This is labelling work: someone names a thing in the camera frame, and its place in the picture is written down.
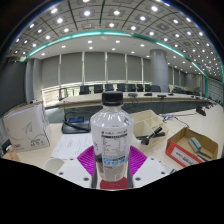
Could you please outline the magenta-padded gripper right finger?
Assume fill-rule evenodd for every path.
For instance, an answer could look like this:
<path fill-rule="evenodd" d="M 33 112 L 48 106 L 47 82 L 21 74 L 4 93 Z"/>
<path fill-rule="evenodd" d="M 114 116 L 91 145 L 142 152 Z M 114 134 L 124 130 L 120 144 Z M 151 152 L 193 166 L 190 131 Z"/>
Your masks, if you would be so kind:
<path fill-rule="evenodd" d="M 134 146 L 130 147 L 127 182 L 129 188 L 141 188 L 167 175 L 155 157 L 147 157 Z"/>

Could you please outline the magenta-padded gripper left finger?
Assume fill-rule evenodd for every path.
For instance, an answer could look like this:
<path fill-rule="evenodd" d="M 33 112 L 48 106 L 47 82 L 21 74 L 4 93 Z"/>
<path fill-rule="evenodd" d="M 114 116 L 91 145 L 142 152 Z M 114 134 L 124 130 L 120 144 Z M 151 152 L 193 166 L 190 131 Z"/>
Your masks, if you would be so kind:
<path fill-rule="evenodd" d="M 84 188 L 96 188 L 98 178 L 94 148 L 90 146 L 77 158 L 67 160 L 56 175 Z"/>

